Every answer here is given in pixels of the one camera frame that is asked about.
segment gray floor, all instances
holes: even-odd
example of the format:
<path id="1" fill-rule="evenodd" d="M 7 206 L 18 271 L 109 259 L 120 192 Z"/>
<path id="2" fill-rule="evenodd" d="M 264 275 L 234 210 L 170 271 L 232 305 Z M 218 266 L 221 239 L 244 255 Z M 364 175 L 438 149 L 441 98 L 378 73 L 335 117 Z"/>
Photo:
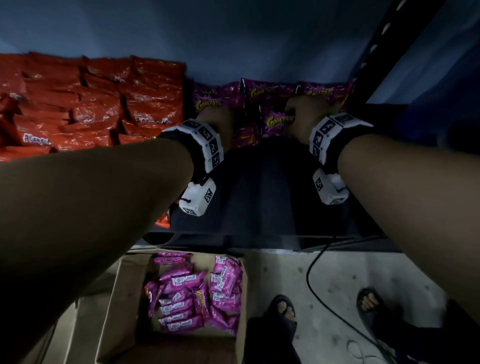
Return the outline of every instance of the gray floor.
<path id="1" fill-rule="evenodd" d="M 378 350 L 329 313 L 310 293 L 305 275 L 315 253 L 244 251 L 249 276 L 249 316 L 261 315 L 282 293 L 295 305 L 298 320 L 294 346 L 303 364 L 359 363 Z M 400 305 L 404 319 L 417 326 L 438 327 L 445 293 L 406 256 L 397 253 L 326 252 L 310 275 L 312 288 L 324 302 L 367 334 L 357 315 L 358 291 L 375 287 L 387 305 Z M 365 364 L 379 363 L 376 358 Z"/>

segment stack of red snack bags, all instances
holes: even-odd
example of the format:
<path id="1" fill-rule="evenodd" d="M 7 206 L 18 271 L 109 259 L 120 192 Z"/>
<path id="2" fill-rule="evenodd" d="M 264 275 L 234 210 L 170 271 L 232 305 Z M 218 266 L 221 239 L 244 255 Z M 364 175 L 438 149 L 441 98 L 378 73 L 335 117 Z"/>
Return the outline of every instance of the stack of red snack bags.
<path id="1" fill-rule="evenodd" d="M 136 56 L 0 54 L 0 161 L 153 139 L 183 122 L 185 70 Z"/>
<path id="2" fill-rule="evenodd" d="M 191 254 L 157 253 L 154 262 L 169 265 L 159 279 L 145 285 L 149 317 L 160 323 L 161 331 L 171 334 L 204 326 L 236 336 L 241 309 L 242 269 L 237 261 L 216 256 L 213 272 L 194 272 Z"/>

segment person's left arm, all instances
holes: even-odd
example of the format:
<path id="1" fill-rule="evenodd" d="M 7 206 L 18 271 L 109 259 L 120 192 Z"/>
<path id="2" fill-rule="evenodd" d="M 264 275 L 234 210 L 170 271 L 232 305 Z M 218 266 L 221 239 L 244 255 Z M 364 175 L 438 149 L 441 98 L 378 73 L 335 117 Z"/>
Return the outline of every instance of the person's left arm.
<path id="1" fill-rule="evenodd" d="M 231 145 L 231 112 L 198 120 Z M 26 158 L 0 165 L 1 356 L 16 362 L 83 289 L 180 196 L 193 162 L 176 141 Z"/>

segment person's right arm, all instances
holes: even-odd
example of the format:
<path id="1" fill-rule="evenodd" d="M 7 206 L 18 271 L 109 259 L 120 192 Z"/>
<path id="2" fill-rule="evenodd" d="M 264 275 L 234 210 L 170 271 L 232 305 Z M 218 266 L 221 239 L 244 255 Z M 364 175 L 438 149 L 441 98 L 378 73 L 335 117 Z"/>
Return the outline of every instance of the person's right arm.
<path id="1" fill-rule="evenodd" d="M 297 104 L 294 124 L 326 116 L 313 102 Z M 308 128 L 297 130 L 308 143 Z M 369 134 L 345 146 L 337 167 L 386 235 L 480 324 L 480 158 Z"/>

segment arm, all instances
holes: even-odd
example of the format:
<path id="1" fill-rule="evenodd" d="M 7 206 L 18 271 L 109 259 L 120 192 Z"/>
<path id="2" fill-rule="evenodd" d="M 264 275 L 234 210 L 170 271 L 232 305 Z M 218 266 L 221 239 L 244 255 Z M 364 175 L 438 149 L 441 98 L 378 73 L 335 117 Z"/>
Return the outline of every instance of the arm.
<path id="1" fill-rule="evenodd" d="M 232 120 L 205 110 L 228 151 Z M 0 165 L 2 360 L 28 352 L 86 286 L 180 196 L 189 152 L 157 139 Z"/>
<path id="2" fill-rule="evenodd" d="M 289 100 L 289 134 L 308 144 L 336 113 L 325 100 Z M 353 139 L 338 171 L 350 191 L 405 254 L 480 323 L 480 158 L 380 135 Z"/>

